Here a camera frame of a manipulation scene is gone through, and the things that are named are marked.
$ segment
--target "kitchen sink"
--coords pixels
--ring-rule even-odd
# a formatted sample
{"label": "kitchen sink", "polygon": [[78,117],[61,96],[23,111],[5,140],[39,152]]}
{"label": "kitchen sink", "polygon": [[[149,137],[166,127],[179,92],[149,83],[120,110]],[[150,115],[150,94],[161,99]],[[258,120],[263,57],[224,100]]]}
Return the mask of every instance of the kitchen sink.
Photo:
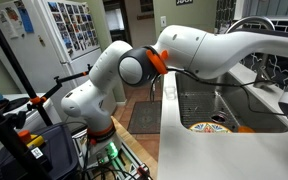
{"label": "kitchen sink", "polygon": [[[208,81],[240,84],[230,73]],[[215,122],[232,132],[237,132],[239,126],[252,128],[256,133],[288,131],[288,126],[279,116],[252,112],[245,92],[239,87],[201,84],[179,73],[176,74],[176,83],[181,123],[185,128],[199,122]],[[253,110],[271,112],[252,93],[248,94]]]}

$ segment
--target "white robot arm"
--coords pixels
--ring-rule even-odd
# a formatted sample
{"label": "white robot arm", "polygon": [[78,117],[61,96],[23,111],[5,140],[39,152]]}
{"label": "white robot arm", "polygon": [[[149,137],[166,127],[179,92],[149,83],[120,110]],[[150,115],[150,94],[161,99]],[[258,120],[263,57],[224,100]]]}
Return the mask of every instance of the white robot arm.
{"label": "white robot arm", "polygon": [[[132,49],[124,42],[114,42],[90,71],[90,81],[64,97],[62,107],[71,116],[83,116],[92,132],[102,134],[112,123],[98,103],[119,76],[129,85],[140,86],[158,73],[167,73],[167,67],[176,67],[201,79],[212,79],[252,52],[288,57],[288,33],[248,30],[215,35],[169,26],[153,46]],[[280,107],[288,115],[288,88],[280,99]]]}

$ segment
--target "black pole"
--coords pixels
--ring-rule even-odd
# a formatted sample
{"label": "black pole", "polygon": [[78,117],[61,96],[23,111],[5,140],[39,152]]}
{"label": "black pole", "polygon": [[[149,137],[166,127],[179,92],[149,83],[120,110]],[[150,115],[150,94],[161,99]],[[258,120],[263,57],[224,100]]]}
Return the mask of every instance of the black pole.
{"label": "black pole", "polygon": [[[7,59],[9,60],[9,62],[11,63],[15,73],[17,74],[18,78],[20,79],[21,83],[23,84],[27,94],[30,96],[31,99],[34,99],[37,97],[31,83],[29,82],[29,80],[27,79],[27,76],[25,75],[21,65],[18,63],[17,58],[15,57],[11,47],[9,46],[9,44],[7,43],[1,29],[0,29],[0,46],[2,48],[2,50],[4,51]],[[44,120],[45,124],[47,126],[51,126],[53,125],[50,117],[47,115],[43,104],[37,104],[37,110],[40,113],[42,119]]]}
{"label": "black pole", "polygon": [[39,164],[31,151],[21,141],[17,133],[0,113],[0,141],[5,148],[27,171],[31,179],[51,179],[44,168]]}

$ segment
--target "white countertop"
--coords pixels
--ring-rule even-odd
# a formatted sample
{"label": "white countertop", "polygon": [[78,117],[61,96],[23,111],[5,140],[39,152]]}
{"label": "white countertop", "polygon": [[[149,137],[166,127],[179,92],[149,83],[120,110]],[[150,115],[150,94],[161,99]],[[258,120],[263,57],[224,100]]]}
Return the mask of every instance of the white countertop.
{"label": "white countertop", "polygon": [[[253,72],[238,64],[230,72],[242,82],[255,80]],[[164,78],[158,179],[288,179],[288,132],[196,133],[180,122],[175,73]],[[281,112],[282,93],[248,86],[273,112]],[[288,126],[288,119],[283,119]]]}

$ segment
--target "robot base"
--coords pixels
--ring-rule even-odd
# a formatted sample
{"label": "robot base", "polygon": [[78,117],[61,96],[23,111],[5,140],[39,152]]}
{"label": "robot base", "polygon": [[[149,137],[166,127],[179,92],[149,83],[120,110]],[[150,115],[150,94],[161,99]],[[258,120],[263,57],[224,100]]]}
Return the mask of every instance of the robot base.
{"label": "robot base", "polygon": [[[74,135],[73,141],[79,157],[80,167],[84,167],[84,159],[86,155],[86,130]],[[138,173],[138,169],[144,170],[146,174],[150,174],[149,168],[146,164],[136,156],[136,154],[127,146],[122,138],[117,134],[108,140],[90,145],[87,160],[88,169],[96,169],[100,166],[113,166],[118,180],[145,179]]]}

